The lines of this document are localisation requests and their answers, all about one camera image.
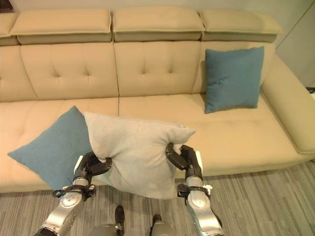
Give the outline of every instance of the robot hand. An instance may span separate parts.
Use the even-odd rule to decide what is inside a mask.
[[[177,168],[186,170],[186,185],[179,184],[177,192],[179,197],[185,198],[186,206],[192,216],[198,236],[223,236],[221,221],[211,209],[210,194],[212,186],[203,185],[202,183],[200,153],[183,145],[179,155],[174,151],[174,144],[170,143],[165,154],[168,160]]]

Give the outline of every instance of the white wall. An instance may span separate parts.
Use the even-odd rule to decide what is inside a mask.
[[[276,52],[305,86],[315,87],[315,2]]]
[[[315,82],[314,6],[301,22],[314,0],[10,0],[17,12],[44,8],[109,8],[145,5],[180,5],[201,8],[234,8],[267,13],[282,25],[277,54],[306,86]]]

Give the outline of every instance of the gray pillow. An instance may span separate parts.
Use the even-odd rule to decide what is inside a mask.
[[[97,176],[118,190],[149,198],[176,196],[176,168],[166,159],[169,142],[179,151],[194,130],[179,124],[84,113],[91,147],[102,161],[111,157],[113,166]]]

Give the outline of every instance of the sofa armrest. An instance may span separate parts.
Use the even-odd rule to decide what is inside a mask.
[[[277,55],[261,91],[297,152],[315,153],[315,102]]]

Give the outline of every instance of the headrest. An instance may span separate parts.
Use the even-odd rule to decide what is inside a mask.
[[[56,9],[22,12],[11,30],[21,44],[110,42],[106,9]]]
[[[176,6],[144,6],[114,12],[114,40],[199,40],[204,31],[196,10]]]
[[[16,37],[10,35],[11,28],[18,14],[16,13],[1,13],[0,14],[0,46],[18,45]]]
[[[230,9],[206,9],[199,12],[206,31],[203,41],[273,42],[282,27],[271,16]]]

